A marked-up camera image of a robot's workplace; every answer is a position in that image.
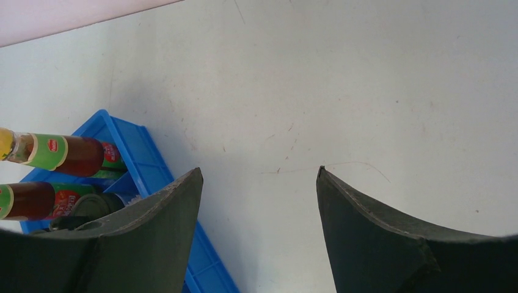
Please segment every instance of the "pink wall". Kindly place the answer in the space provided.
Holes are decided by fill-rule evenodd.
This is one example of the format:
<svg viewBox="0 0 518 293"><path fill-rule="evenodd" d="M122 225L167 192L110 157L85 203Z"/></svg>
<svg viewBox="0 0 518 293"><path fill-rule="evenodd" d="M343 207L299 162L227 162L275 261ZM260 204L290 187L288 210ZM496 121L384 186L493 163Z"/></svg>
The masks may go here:
<svg viewBox="0 0 518 293"><path fill-rule="evenodd" d="M1 0L0 47L180 0Z"/></svg>

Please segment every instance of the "dark brown liquid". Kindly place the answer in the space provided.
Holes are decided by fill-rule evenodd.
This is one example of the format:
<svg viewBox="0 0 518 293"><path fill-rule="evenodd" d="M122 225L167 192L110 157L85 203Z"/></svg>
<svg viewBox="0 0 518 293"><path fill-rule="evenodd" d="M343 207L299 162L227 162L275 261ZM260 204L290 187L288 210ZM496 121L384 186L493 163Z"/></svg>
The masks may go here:
<svg viewBox="0 0 518 293"><path fill-rule="evenodd" d="M90 177L101 170L104 161L104 148L97 139L78 136L64 136L68 143L65 162L57 172L77 177ZM27 151L32 152L34 142L27 144Z"/></svg>
<svg viewBox="0 0 518 293"><path fill-rule="evenodd" d="M9 184L13 190L14 203L6 220L42 220L52 213L56 193L50 183L26 182Z"/></svg>

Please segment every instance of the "white table surface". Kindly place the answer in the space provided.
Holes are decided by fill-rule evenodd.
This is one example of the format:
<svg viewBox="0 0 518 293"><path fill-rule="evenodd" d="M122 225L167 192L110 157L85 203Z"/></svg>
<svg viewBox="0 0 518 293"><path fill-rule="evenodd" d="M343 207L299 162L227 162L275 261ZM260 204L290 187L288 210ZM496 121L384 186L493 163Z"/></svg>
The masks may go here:
<svg viewBox="0 0 518 293"><path fill-rule="evenodd" d="M106 108L147 126L175 176L202 168L199 220L243 292L334 292L319 165L423 220L518 231L517 16L188 0L0 49L0 124L68 134Z"/></svg>

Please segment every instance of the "red logo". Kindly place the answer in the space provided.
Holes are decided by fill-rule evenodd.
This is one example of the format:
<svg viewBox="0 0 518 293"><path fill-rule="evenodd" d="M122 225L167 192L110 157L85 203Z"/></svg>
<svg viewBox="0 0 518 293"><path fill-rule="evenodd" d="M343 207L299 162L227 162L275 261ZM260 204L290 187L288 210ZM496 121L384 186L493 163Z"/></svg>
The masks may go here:
<svg viewBox="0 0 518 293"><path fill-rule="evenodd" d="M104 158L110 162L115 163L120 159L119 150L111 143L103 142Z"/></svg>
<svg viewBox="0 0 518 293"><path fill-rule="evenodd" d="M55 139L49 139L47 142L47 146L49 147L49 150L53 153L57 152L57 140Z"/></svg>

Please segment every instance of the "sauce bottle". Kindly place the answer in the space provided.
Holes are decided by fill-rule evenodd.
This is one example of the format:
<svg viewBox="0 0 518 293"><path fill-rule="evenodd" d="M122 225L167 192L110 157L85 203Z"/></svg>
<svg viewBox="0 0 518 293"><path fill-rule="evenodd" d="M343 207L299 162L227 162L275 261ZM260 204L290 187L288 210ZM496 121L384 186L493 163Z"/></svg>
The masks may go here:
<svg viewBox="0 0 518 293"><path fill-rule="evenodd" d="M119 150L111 143L5 128L0 128L0 159L78 177L117 179L127 171Z"/></svg>
<svg viewBox="0 0 518 293"><path fill-rule="evenodd" d="M73 183L0 184L0 219L35 221L68 215L81 196L95 191L91 185Z"/></svg>

